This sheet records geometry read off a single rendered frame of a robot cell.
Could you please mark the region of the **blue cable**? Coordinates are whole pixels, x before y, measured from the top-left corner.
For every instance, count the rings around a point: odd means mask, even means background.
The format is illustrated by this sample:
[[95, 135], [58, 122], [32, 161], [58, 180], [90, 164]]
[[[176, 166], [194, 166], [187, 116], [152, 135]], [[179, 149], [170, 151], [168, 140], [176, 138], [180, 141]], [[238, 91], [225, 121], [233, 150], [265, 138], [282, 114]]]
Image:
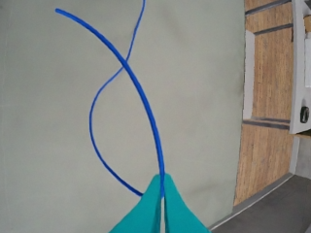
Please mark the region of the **blue cable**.
[[158, 135], [158, 130], [157, 130], [157, 127], [156, 127], [156, 121], [155, 121], [155, 118], [154, 118], [154, 115], [153, 115], [153, 112], [152, 112], [152, 109], [150, 107], [150, 104], [148, 102], [148, 99], [144, 93], [144, 90], [142, 89], [141, 85], [139, 84], [137, 78], [135, 77], [134, 73], [132, 72], [132, 70], [130, 69], [129, 65], [126, 63], [129, 56], [130, 56], [130, 53], [131, 53], [131, 49], [132, 49], [132, 45], [133, 45], [133, 42], [134, 42], [134, 38], [135, 38], [135, 35], [136, 35], [136, 31], [137, 31], [137, 28], [139, 26], [139, 23], [140, 23], [140, 20], [141, 20], [141, 17], [142, 17], [142, 14], [144, 12], [144, 8], [145, 8], [145, 0], [143, 2], [143, 8], [142, 8], [142, 12], [141, 12], [141, 15], [139, 17], [139, 20], [138, 20], [138, 23], [137, 23], [137, 26], [136, 26], [136, 29], [134, 31], [134, 35], [133, 35], [133, 38], [132, 38], [132, 41], [131, 41], [131, 45], [130, 45], [130, 49], [129, 49], [129, 52], [128, 52], [128, 56], [126, 58], [126, 60], [124, 60], [124, 58], [121, 56], [121, 54], [116, 50], [116, 48], [102, 35], [100, 34], [96, 29], [94, 29], [92, 26], [90, 26], [89, 24], [87, 24], [86, 22], [84, 22], [83, 20], [81, 20], [80, 18], [78, 17], [75, 17], [65, 11], [62, 11], [58, 8], [55, 9], [55, 11], [59, 14], [62, 14], [66, 17], [69, 17], [73, 20], [75, 20], [76, 22], [78, 22], [79, 24], [81, 24], [82, 26], [84, 26], [86, 29], [88, 29], [90, 32], [92, 32], [96, 37], [98, 37], [110, 50], [111, 52], [116, 56], [116, 58], [120, 61], [122, 67], [118, 70], [118, 72], [111, 78], [109, 79], [100, 89], [99, 91], [97, 92], [97, 94], [95, 95], [94, 97], [94, 100], [92, 102], [92, 105], [91, 105], [91, 108], [90, 108], [90, 113], [89, 113], [89, 133], [90, 133], [90, 138], [91, 138], [91, 141], [92, 141], [92, 144], [93, 144], [93, 147], [100, 159], [100, 161], [103, 163], [103, 165], [106, 167], [106, 169], [120, 182], [122, 183], [125, 187], [127, 187], [129, 190], [131, 190], [133, 193], [135, 193], [136, 195], [142, 197], [143, 196], [143, 193], [136, 190], [135, 188], [133, 188], [131, 185], [129, 185], [128, 183], [126, 183], [123, 179], [121, 179], [107, 164], [106, 162], [104, 161], [104, 159], [102, 158], [102, 156], [100, 155], [98, 149], [97, 149], [97, 146], [94, 142], [94, 139], [93, 139], [93, 134], [92, 134], [92, 127], [91, 127], [91, 117], [92, 117], [92, 111], [93, 111], [93, 107], [94, 107], [94, 104], [95, 104], [95, 101], [99, 95], [99, 93], [102, 91], [102, 89], [111, 81], [113, 80], [120, 72], [121, 70], [124, 68], [125, 71], [127, 72], [127, 74], [129, 75], [129, 77], [131, 78], [131, 80], [133, 81], [140, 97], [141, 97], [141, 100], [144, 104], [144, 107], [145, 107], [145, 110], [147, 112], [147, 115], [148, 115], [148, 118], [149, 118], [149, 121], [150, 121], [150, 124], [151, 124], [151, 127], [152, 127], [152, 130], [153, 130], [153, 134], [154, 134], [154, 139], [155, 139], [155, 147], [156, 147], [156, 152], [157, 152], [157, 159], [158, 159], [158, 166], [159, 166], [159, 174], [160, 174], [160, 182], [161, 182], [161, 199], [164, 197], [164, 175], [165, 175], [165, 169], [164, 169], [164, 160], [163, 160], [163, 153], [162, 153], [162, 148], [161, 148], [161, 142], [160, 142], [160, 139], [159, 139], [159, 135]]

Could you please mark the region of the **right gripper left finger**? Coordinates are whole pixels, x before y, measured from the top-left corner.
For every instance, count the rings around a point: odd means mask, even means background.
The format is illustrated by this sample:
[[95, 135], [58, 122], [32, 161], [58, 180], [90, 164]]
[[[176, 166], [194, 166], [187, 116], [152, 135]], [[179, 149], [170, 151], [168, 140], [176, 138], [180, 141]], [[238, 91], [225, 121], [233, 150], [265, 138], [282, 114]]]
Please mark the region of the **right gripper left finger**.
[[160, 233], [161, 182], [156, 174], [138, 204], [109, 233]]

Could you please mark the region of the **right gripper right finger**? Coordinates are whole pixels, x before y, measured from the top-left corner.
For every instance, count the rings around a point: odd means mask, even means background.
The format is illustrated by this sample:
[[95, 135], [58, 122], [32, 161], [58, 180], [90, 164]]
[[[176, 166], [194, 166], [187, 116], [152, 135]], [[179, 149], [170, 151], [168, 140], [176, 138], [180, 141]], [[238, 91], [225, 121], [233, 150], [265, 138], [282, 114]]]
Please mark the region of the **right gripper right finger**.
[[165, 233], [211, 233], [185, 204], [169, 174], [164, 175]]

